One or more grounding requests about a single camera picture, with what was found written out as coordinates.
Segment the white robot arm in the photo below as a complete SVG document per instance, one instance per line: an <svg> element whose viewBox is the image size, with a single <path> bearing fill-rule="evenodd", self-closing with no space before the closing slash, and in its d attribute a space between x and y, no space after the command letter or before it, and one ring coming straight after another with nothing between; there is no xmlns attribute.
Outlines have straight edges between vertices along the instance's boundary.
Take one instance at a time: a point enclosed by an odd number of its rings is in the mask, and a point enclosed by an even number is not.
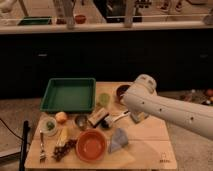
<svg viewBox="0 0 213 171"><path fill-rule="evenodd" d="M157 83L147 74L139 75L124 93L126 107L144 112L213 140L213 107L159 96Z"/></svg>

